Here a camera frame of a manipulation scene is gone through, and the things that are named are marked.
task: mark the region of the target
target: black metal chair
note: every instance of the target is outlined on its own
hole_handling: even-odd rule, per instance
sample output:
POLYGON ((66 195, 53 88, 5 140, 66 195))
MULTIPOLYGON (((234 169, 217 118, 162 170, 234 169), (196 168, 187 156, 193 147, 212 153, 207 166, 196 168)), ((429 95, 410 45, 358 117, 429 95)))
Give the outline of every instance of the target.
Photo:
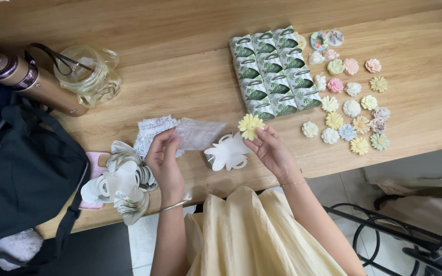
POLYGON ((358 254, 359 259, 361 261, 364 261, 364 263, 362 264, 363 266, 371 265, 372 267, 375 267, 391 276, 401 276, 400 274, 374 262, 376 256, 378 255, 378 251, 380 250, 380 232, 383 232, 397 239, 408 241, 409 243, 414 245, 414 248, 402 248, 402 252, 404 254, 415 259, 414 268, 412 270, 412 273, 410 274, 411 276, 415 276, 418 273, 419 262, 422 262, 427 265, 425 271, 426 276, 442 276, 442 236, 441 235, 437 235, 435 233, 426 231, 424 229, 415 227, 413 225, 397 221, 389 216, 384 216, 377 212, 361 208, 360 206, 355 204, 340 203, 333 205, 331 207, 323 206, 323 208, 325 209, 325 211, 327 211, 327 213, 332 213, 360 224, 356 233, 354 234, 353 244, 352 244, 352 247, 356 252, 357 252, 356 248, 357 248, 358 237, 362 229, 366 226, 375 230, 376 248, 371 258, 367 259, 358 254), (364 220, 357 216, 349 215, 347 213, 335 210, 336 207, 344 205, 352 206, 354 209, 361 210, 363 213, 365 213, 368 219, 364 220), (385 220, 391 222, 396 226, 402 228, 404 232, 391 229, 381 224, 377 224, 376 220, 385 220), (415 237, 414 233, 418 233, 421 236, 427 238, 428 240, 415 237))

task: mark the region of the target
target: tiled floor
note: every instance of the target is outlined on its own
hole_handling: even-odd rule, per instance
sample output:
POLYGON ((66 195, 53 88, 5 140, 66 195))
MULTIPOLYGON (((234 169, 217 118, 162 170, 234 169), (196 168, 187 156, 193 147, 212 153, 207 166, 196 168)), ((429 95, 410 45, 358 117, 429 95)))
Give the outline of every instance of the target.
MULTIPOLYGON (((361 169, 309 179, 308 184, 320 203, 328 207, 337 203, 349 202, 374 210, 373 201, 382 195, 381 190, 376 190, 366 183, 361 169)), ((353 210, 350 207, 340 207, 338 210, 364 217, 362 212, 353 210)), ((193 211, 193 207, 184 208, 184 214, 192 213, 193 211)), ((338 216, 332 215, 332 218, 349 243, 352 243, 358 225, 338 216)), ((150 273, 157 224, 158 215, 153 215, 143 217, 135 225, 129 227, 134 276, 144 276, 150 273)), ((364 229, 358 240, 358 253, 368 257, 373 253, 375 245, 376 237, 374 231, 364 229)), ((414 261, 402 253, 401 249, 403 247, 406 247, 403 241, 398 241, 391 236, 381 234, 381 247, 375 262, 399 274, 410 274, 414 261)), ((365 267, 365 270, 368 276, 386 275, 369 266, 365 267)))

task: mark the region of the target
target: cream dress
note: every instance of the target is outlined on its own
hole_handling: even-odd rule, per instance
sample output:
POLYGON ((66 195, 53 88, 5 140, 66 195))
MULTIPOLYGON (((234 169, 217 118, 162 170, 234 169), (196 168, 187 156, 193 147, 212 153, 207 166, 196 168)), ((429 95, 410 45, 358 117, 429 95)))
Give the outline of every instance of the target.
POLYGON ((346 275, 294 219, 284 195, 238 188, 185 216, 188 275, 346 275))

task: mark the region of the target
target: wooden table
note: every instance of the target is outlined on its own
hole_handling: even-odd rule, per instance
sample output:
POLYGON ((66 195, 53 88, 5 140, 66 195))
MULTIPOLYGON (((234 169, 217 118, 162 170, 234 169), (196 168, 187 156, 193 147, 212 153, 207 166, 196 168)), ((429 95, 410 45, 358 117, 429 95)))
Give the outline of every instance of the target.
MULTIPOLYGON (((340 53, 340 59, 354 58, 360 65, 355 76, 349 77, 342 73, 337 77, 344 84, 359 82, 363 89, 354 98, 345 92, 336 94, 327 90, 320 93, 321 97, 337 97, 340 103, 339 113, 344 117, 345 123, 350 123, 351 118, 343 114, 344 101, 360 101, 365 95, 375 96, 379 106, 391 110, 391 117, 386 122, 386 135, 391 143, 389 149, 371 149, 368 154, 358 156, 350 152, 349 144, 342 140, 329 145, 319 137, 306 138, 301 131, 303 123, 316 123, 320 133, 325 128, 326 113, 321 108, 277 117, 268 122, 283 137, 305 177, 338 173, 442 149, 442 9, 428 5, 419 10, 414 9, 422 12, 412 14, 412 8, 408 5, 402 10, 398 9, 395 14, 390 14, 391 7, 382 7, 384 10, 381 14, 397 17, 386 19, 382 15, 376 15, 377 20, 373 21, 365 14, 363 16, 366 21, 359 22, 356 18, 347 21, 352 25, 346 24, 343 19, 336 19, 338 25, 332 27, 345 36, 345 42, 335 48, 340 53), (364 62, 369 59, 380 60, 382 71, 376 74, 367 72, 364 62), (389 82, 389 89, 384 93, 370 91, 368 81, 375 76, 385 77, 389 82)), ((293 25, 297 31, 307 32, 304 34, 307 39, 311 32, 319 30, 315 26, 308 29, 301 24, 293 25)), ((259 27, 257 30, 274 30, 280 27, 286 26, 259 27)), ((247 29, 246 33, 255 31, 247 29)), ((157 55, 157 51, 152 51, 151 55, 144 54, 145 48, 141 48, 142 55, 137 55, 138 47, 134 48, 133 53, 125 51, 124 56, 127 58, 121 55, 121 64, 126 66, 117 69, 123 78, 122 90, 117 98, 100 104, 79 118, 57 112, 53 115, 86 151, 110 152, 110 145, 114 140, 132 145, 138 134, 138 121, 168 114, 175 118, 222 121, 227 123, 225 133, 236 131, 238 121, 246 110, 232 66, 228 40, 231 36, 243 34, 227 32, 222 37, 222 44, 218 41, 212 45, 200 42, 206 45, 198 47, 204 50, 197 53, 189 52, 189 48, 183 46, 179 46, 180 53, 171 52, 174 47, 169 45, 169 52, 164 54, 165 59, 161 59, 162 56, 157 55)), ((312 50, 307 46, 303 51, 305 59, 310 52, 312 50)), ((312 75, 324 72, 328 81, 331 77, 325 66, 321 64, 309 68, 312 75)), ((364 110, 360 115, 371 118, 370 111, 364 110)), ((243 169, 214 172, 207 166, 202 152, 186 152, 178 159, 178 163, 186 188, 193 195, 190 204, 202 202, 209 193, 226 197, 240 186, 261 190, 278 184, 254 154, 249 154, 248 157, 249 162, 243 169)), ((160 200, 160 191, 151 191, 147 213, 156 212, 160 200)), ((37 227, 45 238, 55 235, 66 207, 57 217, 37 227)), ((121 221, 122 217, 112 204, 106 204, 100 211, 82 211, 73 232, 121 221)))

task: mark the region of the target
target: black bag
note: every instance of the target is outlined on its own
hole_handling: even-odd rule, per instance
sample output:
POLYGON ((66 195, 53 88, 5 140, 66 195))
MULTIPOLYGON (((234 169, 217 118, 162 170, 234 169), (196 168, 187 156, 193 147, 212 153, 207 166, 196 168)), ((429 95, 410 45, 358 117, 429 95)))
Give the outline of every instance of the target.
POLYGON ((2 116, 11 128, 0 132, 0 239, 54 218, 78 187, 56 232, 55 259, 80 215, 80 189, 90 178, 88 157, 42 110, 8 106, 2 116))

